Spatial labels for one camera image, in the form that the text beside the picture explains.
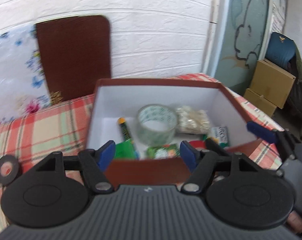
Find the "cotton swabs bag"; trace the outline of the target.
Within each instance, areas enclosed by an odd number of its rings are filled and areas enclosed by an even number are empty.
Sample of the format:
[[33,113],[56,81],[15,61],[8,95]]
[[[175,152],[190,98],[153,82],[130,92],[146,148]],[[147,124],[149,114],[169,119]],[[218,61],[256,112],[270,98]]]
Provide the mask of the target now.
[[190,106],[181,106],[176,110],[178,131],[186,134],[207,134],[211,129],[206,111],[195,110]]

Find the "black tape roll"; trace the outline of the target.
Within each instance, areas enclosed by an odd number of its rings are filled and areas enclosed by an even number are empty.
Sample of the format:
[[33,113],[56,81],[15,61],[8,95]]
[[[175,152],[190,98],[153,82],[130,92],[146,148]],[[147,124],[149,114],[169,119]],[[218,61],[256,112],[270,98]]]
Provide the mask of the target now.
[[15,156],[4,155],[0,158],[0,184],[8,186],[21,175],[22,167]]

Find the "green white small packet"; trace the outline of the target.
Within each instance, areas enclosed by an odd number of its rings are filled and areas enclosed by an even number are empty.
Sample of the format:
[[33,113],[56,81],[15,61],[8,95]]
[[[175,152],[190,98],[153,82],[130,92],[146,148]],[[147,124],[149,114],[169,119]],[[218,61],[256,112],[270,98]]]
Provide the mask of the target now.
[[210,130],[210,139],[215,141],[222,148],[229,147],[229,137],[227,133],[227,127],[212,127]]

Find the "green floral packet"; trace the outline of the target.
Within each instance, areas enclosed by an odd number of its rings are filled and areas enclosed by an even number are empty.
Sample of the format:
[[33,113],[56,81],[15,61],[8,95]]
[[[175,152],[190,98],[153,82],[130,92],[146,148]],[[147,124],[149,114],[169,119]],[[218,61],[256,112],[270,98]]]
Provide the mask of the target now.
[[149,159],[167,159],[180,156],[179,148],[176,144],[148,147],[146,156]]

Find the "dark hanging jacket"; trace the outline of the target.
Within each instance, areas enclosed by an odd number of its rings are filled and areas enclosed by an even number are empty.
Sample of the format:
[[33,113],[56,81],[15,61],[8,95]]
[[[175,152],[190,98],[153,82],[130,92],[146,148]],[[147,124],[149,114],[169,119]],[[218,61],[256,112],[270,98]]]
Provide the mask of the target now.
[[[289,104],[295,114],[302,119],[302,58],[295,44],[295,54],[289,60],[288,70],[296,77],[291,92],[289,94]],[[300,130],[300,140],[302,140],[302,127]]]

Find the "red plaid bedsheet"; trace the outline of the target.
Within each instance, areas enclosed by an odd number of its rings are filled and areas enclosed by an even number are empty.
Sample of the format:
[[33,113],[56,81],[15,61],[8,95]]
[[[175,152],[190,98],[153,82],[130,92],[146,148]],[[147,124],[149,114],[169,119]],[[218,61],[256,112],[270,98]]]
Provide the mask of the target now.
[[[269,129],[283,128],[271,117],[236,92],[231,92],[255,122]],[[0,126],[0,157],[14,155],[26,172],[49,153],[57,150],[75,155],[82,149],[93,104],[93,94],[30,114]],[[262,142],[250,158],[263,168],[277,169],[282,161],[274,145]],[[0,198],[3,187],[0,185]],[[0,232],[7,222],[0,207]]]

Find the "lower cardboard box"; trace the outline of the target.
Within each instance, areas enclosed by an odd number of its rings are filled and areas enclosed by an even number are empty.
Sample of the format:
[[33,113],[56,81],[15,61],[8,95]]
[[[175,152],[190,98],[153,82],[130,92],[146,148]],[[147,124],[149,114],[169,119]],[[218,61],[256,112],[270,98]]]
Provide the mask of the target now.
[[263,111],[269,117],[272,117],[277,109],[277,106],[272,102],[268,101],[264,96],[257,94],[250,88],[247,88],[244,93],[244,98],[251,104],[256,106],[258,109]]

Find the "yellow green marker pen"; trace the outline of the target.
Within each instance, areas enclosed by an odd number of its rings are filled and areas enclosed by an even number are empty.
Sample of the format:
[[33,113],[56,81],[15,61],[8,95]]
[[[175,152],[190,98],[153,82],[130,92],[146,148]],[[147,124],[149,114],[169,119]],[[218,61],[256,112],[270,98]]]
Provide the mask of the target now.
[[120,127],[120,131],[122,133],[122,137],[123,137],[124,141],[130,141],[131,144],[133,145],[134,141],[132,139],[131,133],[127,126],[126,119],[124,117],[119,118],[118,125]]

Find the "upper cardboard box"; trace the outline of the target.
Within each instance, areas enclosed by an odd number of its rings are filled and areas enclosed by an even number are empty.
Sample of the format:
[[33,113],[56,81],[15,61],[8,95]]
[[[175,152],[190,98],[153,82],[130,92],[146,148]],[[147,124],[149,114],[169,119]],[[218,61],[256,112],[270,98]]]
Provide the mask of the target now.
[[250,83],[250,89],[282,109],[296,77],[278,65],[259,60]]

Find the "red cardboard box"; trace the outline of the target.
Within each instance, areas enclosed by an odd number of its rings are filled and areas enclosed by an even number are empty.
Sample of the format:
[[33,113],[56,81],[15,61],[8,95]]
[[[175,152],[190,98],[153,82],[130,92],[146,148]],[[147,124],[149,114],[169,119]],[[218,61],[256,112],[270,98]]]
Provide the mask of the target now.
[[137,149],[133,160],[116,159],[106,169],[114,185],[160,185],[185,181],[190,172],[180,158],[151,159],[150,146],[179,145],[200,135],[178,131],[175,111],[189,106],[203,110],[212,127],[225,127],[229,151],[250,155],[261,140],[248,132],[250,116],[220,83],[178,79],[101,79],[95,88],[86,148],[123,141],[118,120],[124,118]]

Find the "clear packing tape roll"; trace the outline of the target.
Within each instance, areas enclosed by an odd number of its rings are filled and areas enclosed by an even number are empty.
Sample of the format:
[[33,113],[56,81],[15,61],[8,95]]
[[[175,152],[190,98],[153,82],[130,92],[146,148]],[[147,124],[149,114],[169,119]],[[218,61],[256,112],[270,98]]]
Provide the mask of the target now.
[[162,146],[172,142],[178,117],[165,105],[146,105],[137,113],[137,136],[146,146]]

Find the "cartoon painted door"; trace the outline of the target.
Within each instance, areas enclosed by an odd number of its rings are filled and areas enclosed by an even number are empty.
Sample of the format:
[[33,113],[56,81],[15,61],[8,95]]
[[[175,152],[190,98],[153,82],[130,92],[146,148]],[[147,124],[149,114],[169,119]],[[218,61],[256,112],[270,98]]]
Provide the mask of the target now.
[[214,77],[243,95],[263,44],[269,0],[229,0],[224,40]]

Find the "dark brown headboard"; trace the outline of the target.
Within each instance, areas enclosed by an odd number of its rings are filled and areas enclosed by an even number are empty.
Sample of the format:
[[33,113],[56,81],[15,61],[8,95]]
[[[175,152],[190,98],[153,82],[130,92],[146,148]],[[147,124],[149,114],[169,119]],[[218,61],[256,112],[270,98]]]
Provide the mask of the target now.
[[110,23],[101,15],[36,24],[41,64],[52,104],[92,94],[111,77]]

